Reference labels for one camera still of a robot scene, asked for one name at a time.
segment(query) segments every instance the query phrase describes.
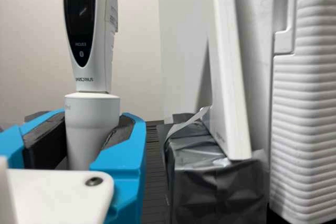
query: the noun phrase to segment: screw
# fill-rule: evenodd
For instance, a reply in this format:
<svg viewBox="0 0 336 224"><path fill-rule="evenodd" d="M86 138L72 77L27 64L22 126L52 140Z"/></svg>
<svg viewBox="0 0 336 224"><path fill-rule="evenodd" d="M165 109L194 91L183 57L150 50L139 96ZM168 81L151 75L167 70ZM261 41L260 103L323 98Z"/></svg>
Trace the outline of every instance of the screw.
<svg viewBox="0 0 336 224"><path fill-rule="evenodd" d="M102 182L103 182L103 179L102 179L102 178L99 178L99 177L93 177L93 178L88 179L88 180L85 182L85 185L87 185L87 186L98 186L98 185L100 185Z"/></svg>

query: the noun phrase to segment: ribbed plastic surface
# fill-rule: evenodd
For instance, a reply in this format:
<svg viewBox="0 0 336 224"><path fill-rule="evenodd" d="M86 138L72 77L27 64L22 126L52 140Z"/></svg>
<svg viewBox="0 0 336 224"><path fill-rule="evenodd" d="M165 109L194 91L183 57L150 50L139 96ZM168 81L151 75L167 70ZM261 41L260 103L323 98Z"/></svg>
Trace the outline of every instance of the ribbed plastic surface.
<svg viewBox="0 0 336 224"><path fill-rule="evenodd" d="M270 207L336 219L336 0L297 0L295 53L273 71Z"/></svg>

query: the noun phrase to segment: black foam padding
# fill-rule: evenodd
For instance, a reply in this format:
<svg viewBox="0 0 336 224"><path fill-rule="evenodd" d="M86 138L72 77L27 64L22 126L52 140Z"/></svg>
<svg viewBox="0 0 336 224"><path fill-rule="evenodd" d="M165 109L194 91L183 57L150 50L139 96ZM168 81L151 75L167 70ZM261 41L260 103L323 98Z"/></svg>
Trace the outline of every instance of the black foam padding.
<svg viewBox="0 0 336 224"><path fill-rule="evenodd" d="M102 150L108 149L116 144L128 140L134 128L134 121L124 115L119 118L119 124L115 127L103 144Z"/></svg>
<svg viewBox="0 0 336 224"><path fill-rule="evenodd" d="M35 118L38 118L40 115L44 115L45 113L48 113L49 111L39 111L31 115L25 116L25 123L30 122L34 120Z"/></svg>
<svg viewBox="0 0 336 224"><path fill-rule="evenodd" d="M64 112L32 129L23 140L25 168L55 169L67 155Z"/></svg>
<svg viewBox="0 0 336 224"><path fill-rule="evenodd" d="M169 222L167 184L156 126L163 121L146 123L146 183L143 200L142 224Z"/></svg>

